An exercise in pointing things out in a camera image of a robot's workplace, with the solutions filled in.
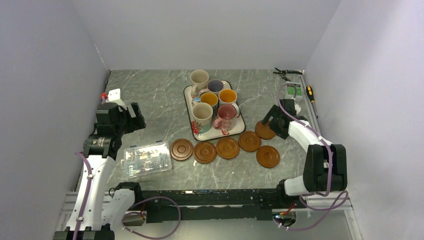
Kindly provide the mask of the aluminium frame rail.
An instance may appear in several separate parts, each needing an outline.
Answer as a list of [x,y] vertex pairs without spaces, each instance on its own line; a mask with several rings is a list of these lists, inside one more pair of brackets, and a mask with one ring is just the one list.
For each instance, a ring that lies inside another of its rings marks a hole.
[[[301,111],[300,115],[304,116],[311,126],[326,140],[327,143],[331,139],[327,136],[323,129],[324,115],[322,114],[322,84],[315,82],[308,76],[298,75],[297,80],[301,83],[302,100],[299,102]],[[315,99],[315,111],[312,103],[307,97],[307,86],[311,86]]]

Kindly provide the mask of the cream patterned mug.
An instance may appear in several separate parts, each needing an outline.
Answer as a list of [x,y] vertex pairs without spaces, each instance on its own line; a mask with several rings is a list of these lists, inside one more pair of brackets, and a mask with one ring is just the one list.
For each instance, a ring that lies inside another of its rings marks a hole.
[[196,135],[204,134],[211,128],[213,118],[213,108],[211,105],[205,102],[191,103],[192,106],[192,130]]

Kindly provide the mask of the white mug orange inside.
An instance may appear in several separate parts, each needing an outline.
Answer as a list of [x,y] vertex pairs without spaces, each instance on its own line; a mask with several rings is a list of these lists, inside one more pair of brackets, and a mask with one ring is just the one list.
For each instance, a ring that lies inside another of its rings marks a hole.
[[237,93],[232,89],[223,89],[218,94],[219,105],[234,104],[237,102]]

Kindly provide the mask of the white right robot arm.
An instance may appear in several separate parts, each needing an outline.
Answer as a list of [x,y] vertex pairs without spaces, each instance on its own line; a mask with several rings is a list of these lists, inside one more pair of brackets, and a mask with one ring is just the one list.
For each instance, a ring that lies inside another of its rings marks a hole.
[[344,191],[347,188],[347,153],[342,144],[322,137],[308,122],[297,115],[293,99],[281,99],[261,121],[278,137],[296,140],[306,152],[302,175],[283,180],[283,189],[275,194],[276,203],[289,207],[295,196]]

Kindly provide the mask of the grey purple mug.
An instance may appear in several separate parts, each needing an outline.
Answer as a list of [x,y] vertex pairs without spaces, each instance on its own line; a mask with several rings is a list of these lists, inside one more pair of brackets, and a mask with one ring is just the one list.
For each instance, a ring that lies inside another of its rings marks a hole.
[[207,84],[206,87],[198,92],[198,96],[201,97],[205,93],[213,93],[216,96],[224,89],[224,83],[219,79],[212,79]]

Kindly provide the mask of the brown wooden coaster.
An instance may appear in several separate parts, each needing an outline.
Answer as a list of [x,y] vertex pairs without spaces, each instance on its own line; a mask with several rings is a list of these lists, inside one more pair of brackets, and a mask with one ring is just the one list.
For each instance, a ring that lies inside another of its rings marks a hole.
[[188,160],[193,154],[193,144],[185,138],[179,138],[171,144],[171,157],[176,161]]
[[199,142],[194,146],[193,157],[199,164],[209,164],[217,156],[217,149],[211,142]]
[[271,140],[276,136],[276,133],[271,130],[270,122],[266,122],[265,124],[262,121],[258,121],[254,128],[255,133],[264,140]]
[[217,154],[227,160],[235,158],[240,152],[238,142],[232,137],[225,137],[216,143]]
[[273,146],[264,145],[256,151],[256,160],[264,168],[271,169],[276,167],[280,159],[280,153]]
[[256,132],[245,131],[239,135],[238,144],[245,152],[255,152],[261,147],[262,140]]

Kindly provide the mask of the white green electronic device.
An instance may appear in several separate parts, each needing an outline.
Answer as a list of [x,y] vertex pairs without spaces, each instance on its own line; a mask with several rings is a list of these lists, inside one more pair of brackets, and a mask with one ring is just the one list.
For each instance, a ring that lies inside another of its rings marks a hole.
[[302,84],[300,82],[286,82],[284,89],[284,96],[286,99],[293,99],[296,103],[299,103],[303,99]]

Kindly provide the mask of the blue mug yellow inside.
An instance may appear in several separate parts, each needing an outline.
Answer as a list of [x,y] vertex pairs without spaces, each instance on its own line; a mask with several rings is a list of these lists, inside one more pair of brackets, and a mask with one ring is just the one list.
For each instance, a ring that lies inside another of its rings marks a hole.
[[193,108],[199,103],[207,103],[214,111],[216,111],[218,109],[219,99],[214,93],[206,92],[203,93],[200,97],[195,97],[191,101],[191,107]]

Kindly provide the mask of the pink mug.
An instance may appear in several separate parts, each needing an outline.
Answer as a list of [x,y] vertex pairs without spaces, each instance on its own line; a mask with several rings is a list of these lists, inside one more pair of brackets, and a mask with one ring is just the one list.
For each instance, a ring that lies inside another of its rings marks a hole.
[[231,131],[236,122],[236,118],[240,116],[240,108],[236,103],[225,103],[217,109],[216,119],[212,126],[223,132]]

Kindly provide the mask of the cream mug outside tray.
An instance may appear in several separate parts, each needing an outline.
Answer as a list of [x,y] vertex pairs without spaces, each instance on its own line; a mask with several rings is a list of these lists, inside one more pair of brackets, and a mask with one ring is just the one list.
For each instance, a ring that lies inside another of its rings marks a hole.
[[190,80],[191,80],[190,95],[193,98],[195,98],[199,95],[200,90],[203,90],[206,87],[209,81],[209,74],[207,71],[203,69],[196,69],[191,72]]

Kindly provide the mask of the yellow black screwdriver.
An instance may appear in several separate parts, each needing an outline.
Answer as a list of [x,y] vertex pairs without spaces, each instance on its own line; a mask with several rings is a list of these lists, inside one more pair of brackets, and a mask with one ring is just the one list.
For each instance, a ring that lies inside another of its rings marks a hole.
[[308,99],[311,103],[313,113],[314,113],[316,119],[318,119],[319,116],[318,116],[317,109],[316,109],[314,91],[313,91],[313,89],[310,85],[306,86],[306,95],[307,95],[307,97],[308,97]]

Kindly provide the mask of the black pliers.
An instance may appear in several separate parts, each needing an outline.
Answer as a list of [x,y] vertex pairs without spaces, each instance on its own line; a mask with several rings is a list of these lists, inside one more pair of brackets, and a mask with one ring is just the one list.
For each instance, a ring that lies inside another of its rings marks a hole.
[[275,71],[273,71],[274,74],[279,75],[282,79],[285,79],[288,82],[290,82],[290,80],[287,78],[287,74],[303,75],[303,72],[299,70],[280,70],[276,67],[274,69],[275,69]]

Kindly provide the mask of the clear plastic parts box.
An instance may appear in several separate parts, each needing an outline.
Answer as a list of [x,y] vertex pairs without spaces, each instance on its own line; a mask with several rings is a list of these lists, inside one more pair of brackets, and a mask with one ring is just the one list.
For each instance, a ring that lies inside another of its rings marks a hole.
[[157,141],[143,146],[131,146],[124,150],[121,161],[126,178],[167,172],[173,169],[169,144]]

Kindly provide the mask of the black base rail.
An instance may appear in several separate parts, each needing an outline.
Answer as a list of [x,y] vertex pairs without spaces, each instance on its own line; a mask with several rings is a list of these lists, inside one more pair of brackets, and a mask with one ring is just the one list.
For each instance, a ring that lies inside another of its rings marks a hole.
[[164,221],[255,219],[269,221],[279,211],[303,209],[298,196],[275,188],[142,190],[138,182],[121,182],[115,188],[135,191],[132,211],[146,212],[147,223]]

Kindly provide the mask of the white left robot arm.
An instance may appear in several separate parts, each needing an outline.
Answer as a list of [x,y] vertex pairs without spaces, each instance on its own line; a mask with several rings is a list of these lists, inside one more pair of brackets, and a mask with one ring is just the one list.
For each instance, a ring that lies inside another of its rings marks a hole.
[[109,177],[116,165],[117,153],[125,134],[146,128],[137,102],[132,102],[135,116],[116,102],[98,105],[92,133],[77,152],[83,161],[81,184],[65,229],[56,231],[55,240],[113,240],[115,228],[128,209],[137,210],[144,203],[139,183],[122,182],[117,195],[103,207]]

